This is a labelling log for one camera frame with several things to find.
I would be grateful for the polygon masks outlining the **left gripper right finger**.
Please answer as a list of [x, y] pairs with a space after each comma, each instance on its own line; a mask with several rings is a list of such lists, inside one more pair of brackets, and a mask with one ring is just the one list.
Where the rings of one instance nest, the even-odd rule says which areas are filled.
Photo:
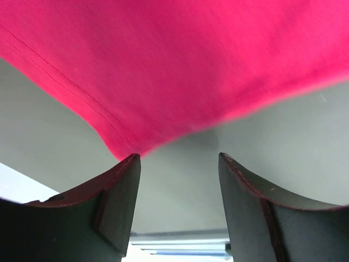
[[313, 200], [219, 154], [234, 261], [348, 261], [348, 207]]

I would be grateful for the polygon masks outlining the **magenta t shirt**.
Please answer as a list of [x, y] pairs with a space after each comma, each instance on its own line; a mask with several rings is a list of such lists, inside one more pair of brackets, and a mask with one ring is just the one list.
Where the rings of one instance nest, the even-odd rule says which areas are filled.
[[348, 79], [348, 1], [1, 1], [1, 57], [115, 157]]

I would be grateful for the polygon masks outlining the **aluminium frame rail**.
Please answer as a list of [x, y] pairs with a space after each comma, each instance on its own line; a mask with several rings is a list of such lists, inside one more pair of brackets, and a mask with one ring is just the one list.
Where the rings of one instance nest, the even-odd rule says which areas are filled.
[[130, 244], [163, 261], [233, 261], [227, 229], [132, 233]]

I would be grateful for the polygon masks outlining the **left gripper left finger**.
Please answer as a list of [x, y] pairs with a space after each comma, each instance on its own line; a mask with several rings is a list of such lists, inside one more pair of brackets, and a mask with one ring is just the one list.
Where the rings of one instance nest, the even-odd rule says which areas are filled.
[[46, 201], [1, 200], [1, 261], [121, 261], [127, 254], [141, 160]]

